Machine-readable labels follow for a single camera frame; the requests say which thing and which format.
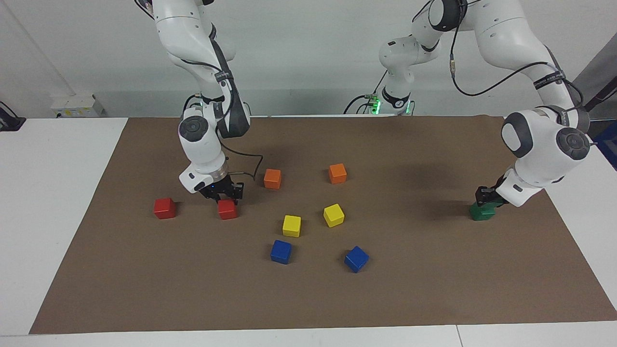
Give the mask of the brown paper table mat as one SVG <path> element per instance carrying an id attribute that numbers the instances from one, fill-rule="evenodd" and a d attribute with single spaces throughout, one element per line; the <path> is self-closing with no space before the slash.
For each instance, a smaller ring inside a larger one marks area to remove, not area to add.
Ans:
<path id="1" fill-rule="evenodd" d="M 227 145 L 264 154 L 282 187 L 243 177 L 230 220 L 179 183 L 178 124 L 127 121 L 31 333 L 617 320 L 546 192 L 470 217 L 514 159 L 498 117 L 254 119 Z M 154 215 L 161 198 L 175 218 Z M 300 237 L 282 234 L 285 215 Z M 289 264 L 271 261 L 275 240 Z M 357 274 L 354 246 L 370 256 Z"/>

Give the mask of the black clamp device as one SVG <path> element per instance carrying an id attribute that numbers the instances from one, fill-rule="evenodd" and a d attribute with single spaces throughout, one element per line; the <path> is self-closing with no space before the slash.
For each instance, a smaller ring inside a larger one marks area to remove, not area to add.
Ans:
<path id="1" fill-rule="evenodd" d="M 27 119 L 18 116 L 5 102 L 0 100 L 0 132 L 17 132 Z"/>

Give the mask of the blue crate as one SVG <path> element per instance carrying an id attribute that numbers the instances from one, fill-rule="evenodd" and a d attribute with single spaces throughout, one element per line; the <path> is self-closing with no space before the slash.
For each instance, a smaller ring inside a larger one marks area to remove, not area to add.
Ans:
<path id="1" fill-rule="evenodd" d="M 592 137 L 604 158 L 617 171 L 617 120 L 611 120 L 598 134 Z"/>

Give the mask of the white wall power box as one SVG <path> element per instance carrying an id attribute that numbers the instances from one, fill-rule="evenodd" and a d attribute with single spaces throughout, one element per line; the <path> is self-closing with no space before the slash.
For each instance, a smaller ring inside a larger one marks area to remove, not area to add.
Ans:
<path id="1" fill-rule="evenodd" d="M 106 111 L 94 94 L 53 97 L 51 111 L 60 117 L 104 117 Z"/>

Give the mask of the red wooden block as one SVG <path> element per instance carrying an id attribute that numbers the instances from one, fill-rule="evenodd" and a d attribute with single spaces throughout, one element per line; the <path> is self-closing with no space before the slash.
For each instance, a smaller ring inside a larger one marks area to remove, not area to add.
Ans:
<path id="1" fill-rule="evenodd" d="M 153 206 L 153 213 L 157 219 L 172 219 L 176 217 L 176 203 L 172 198 L 156 199 Z"/>
<path id="2" fill-rule="evenodd" d="M 222 220 L 236 219 L 238 217 L 237 200 L 219 200 L 217 202 L 217 211 Z"/>

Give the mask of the yellow wooden block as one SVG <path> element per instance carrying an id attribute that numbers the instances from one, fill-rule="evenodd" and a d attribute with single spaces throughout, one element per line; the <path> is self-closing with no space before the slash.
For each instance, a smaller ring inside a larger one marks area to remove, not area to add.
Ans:
<path id="1" fill-rule="evenodd" d="M 295 215 L 285 215 L 282 225 L 282 234 L 285 237 L 300 237 L 302 219 Z"/>
<path id="2" fill-rule="evenodd" d="M 324 208 L 322 215 L 330 228 L 339 226 L 345 220 L 345 214 L 338 203 Z"/>

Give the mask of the black stand pole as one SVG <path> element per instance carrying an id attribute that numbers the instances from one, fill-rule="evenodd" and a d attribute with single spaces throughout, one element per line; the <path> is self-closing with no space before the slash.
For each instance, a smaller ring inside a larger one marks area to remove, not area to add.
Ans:
<path id="1" fill-rule="evenodd" d="M 590 120 L 609 119 L 611 116 L 603 116 L 603 111 L 597 111 L 595 108 L 599 108 L 617 93 L 617 73 L 589 76 L 581 74 L 577 77 L 577 82 L 582 85 L 585 96 L 584 109 L 588 112 Z"/>

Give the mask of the blue wooden block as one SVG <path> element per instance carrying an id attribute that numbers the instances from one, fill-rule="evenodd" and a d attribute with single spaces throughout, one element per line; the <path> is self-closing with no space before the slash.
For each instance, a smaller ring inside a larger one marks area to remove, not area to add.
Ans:
<path id="1" fill-rule="evenodd" d="M 289 264 L 291 255 L 292 245 L 282 240 L 275 240 L 269 253 L 271 261 L 284 265 Z"/>
<path id="2" fill-rule="evenodd" d="M 349 250 L 344 257 L 344 264 L 355 274 L 362 270 L 362 268 L 370 260 L 369 254 L 367 254 L 361 247 L 354 246 L 352 250 Z"/>

